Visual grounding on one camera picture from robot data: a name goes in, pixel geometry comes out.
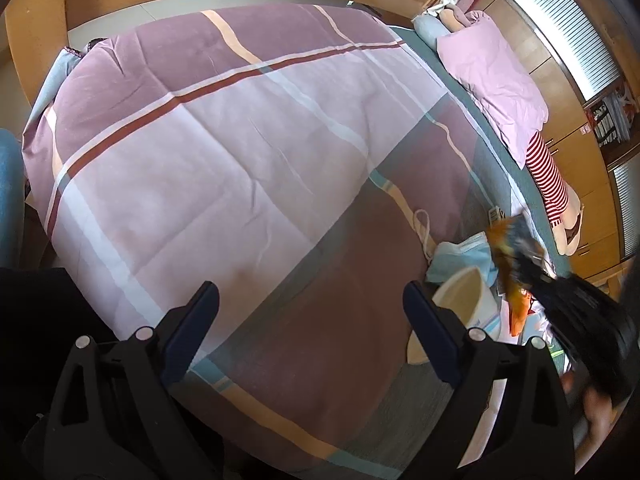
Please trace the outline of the person's right hand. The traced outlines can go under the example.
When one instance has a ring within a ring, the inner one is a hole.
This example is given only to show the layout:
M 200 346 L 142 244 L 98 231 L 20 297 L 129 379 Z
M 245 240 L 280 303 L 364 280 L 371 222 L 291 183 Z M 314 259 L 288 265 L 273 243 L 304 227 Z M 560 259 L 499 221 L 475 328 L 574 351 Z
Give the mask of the person's right hand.
M 575 451 L 575 474 L 583 479 L 614 479 L 617 468 L 629 463 L 631 419 L 627 413 L 631 396 L 614 408 L 609 396 L 593 386 L 582 394 L 587 433 Z

